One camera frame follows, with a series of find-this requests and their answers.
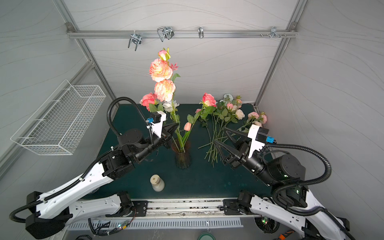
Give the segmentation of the white rose stem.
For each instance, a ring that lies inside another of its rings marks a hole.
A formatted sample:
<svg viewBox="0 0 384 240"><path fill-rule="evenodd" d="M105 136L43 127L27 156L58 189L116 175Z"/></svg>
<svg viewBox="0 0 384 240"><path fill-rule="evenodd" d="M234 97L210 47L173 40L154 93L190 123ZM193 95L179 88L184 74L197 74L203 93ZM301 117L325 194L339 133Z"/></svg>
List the white rose stem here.
<svg viewBox="0 0 384 240"><path fill-rule="evenodd" d="M175 101L169 101L162 104L164 110L170 114L170 118L174 123L180 123L180 116L177 114L179 104Z"/></svg>

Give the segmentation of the pink ribbed glass vase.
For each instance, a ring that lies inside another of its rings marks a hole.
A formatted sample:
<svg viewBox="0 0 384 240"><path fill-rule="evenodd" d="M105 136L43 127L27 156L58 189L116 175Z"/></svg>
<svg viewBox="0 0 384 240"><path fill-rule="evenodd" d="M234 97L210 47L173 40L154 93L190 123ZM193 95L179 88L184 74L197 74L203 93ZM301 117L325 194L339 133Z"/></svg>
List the pink ribbed glass vase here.
<svg viewBox="0 0 384 240"><path fill-rule="evenodd" d="M180 169L186 169L191 165L192 157L190 153L191 143L190 141L187 141L185 143L184 152L181 152L181 148L179 146L179 143L177 141L173 141L171 148L173 152L175 153L175 163L176 166Z"/></svg>

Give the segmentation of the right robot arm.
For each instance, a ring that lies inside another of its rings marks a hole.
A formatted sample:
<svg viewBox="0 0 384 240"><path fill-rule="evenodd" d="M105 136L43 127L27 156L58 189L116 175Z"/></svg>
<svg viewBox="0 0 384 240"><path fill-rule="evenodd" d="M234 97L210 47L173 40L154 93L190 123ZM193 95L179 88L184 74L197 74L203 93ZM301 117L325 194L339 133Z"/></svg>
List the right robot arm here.
<svg viewBox="0 0 384 240"><path fill-rule="evenodd" d="M223 162L233 169L244 167L272 189L269 198L243 190L237 199L224 200L221 210L226 215L256 215L262 231L270 233L284 224L304 240L353 238L349 221L334 216L309 189L331 176L332 167L324 155L305 146L278 144L268 129L258 125L252 125L247 133L228 128L224 131L231 144L214 141ZM291 150L317 157L325 167L324 173L306 180L306 169Z"/></svg>

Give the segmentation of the large pink rose stem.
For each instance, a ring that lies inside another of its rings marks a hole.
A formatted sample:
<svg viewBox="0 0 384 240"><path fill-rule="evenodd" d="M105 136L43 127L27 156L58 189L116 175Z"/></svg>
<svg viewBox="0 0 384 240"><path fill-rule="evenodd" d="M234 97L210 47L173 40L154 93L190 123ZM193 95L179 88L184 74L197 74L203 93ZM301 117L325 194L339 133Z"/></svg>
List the large pink rose stem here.
<svg viewBox="0 0 384 240"><path fill-rule="evenodd" d="M146 107L150 113L164 110L163 105L158 101L157 95L155 93L144 95L140 100L140 105Z"/></svg>

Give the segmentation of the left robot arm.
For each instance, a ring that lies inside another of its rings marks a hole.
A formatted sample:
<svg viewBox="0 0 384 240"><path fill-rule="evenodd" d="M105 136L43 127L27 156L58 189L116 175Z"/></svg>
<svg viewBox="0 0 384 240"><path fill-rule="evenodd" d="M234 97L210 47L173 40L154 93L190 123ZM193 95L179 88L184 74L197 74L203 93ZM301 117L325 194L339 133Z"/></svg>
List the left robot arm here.
<svg viewBox="0 0 384 240"><path fill-rule="evenodd" d="M121 102L130 102L146 124L149 137L144 139L138 129L130 129L123 135L112 122L112 110ZM118 145L96 158L77 178L46 193L32 192L26 205L9 215L11 221L22 223L30 235L37 240L49 238L72 223L98 216L118 218L129 216L135 205L127 192L110 197L88 200L82 198L92 191L120 179L161 146L169 149L177 123L164 125L166 114L157 111L145 118L138 105L128 97L119 97L111 102L107 110L107 123L117 136Z"/></svg>

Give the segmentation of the tall peach peony stem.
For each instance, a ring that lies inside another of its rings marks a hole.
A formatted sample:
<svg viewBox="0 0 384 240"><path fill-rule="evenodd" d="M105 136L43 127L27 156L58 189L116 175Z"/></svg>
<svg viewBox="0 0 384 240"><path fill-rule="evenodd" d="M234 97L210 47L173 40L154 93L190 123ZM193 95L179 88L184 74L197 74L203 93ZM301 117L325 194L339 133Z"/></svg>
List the tall peach peony stem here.
<svg viewBox="0 0 384 240"><path fill-rule="evenodd" d="M176 84L175 80L180 75L175 71L177 64L170 63L170 49L162 49L158 52L158 57L150 64L149 74L155 82L154 93L161 104L175 100Z"/></svg>

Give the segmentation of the pink bud stem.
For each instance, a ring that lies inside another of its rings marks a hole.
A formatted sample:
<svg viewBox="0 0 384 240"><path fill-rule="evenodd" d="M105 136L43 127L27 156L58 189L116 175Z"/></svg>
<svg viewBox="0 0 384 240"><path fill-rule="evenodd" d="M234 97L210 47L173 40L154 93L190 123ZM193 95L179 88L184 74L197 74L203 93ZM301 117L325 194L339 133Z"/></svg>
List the pink bud stem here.
<svg viewBox="0 0 384 240"><path fill-rule="evenodd" d="M190 122L187 122L184 126L184 135L182 136L182 132L180 129L177 130L177 136L178 136L178 142L179 142L179 150L180 153L185 152L185 143L187 142L190 131L192 129L193 125Z"/></svg>

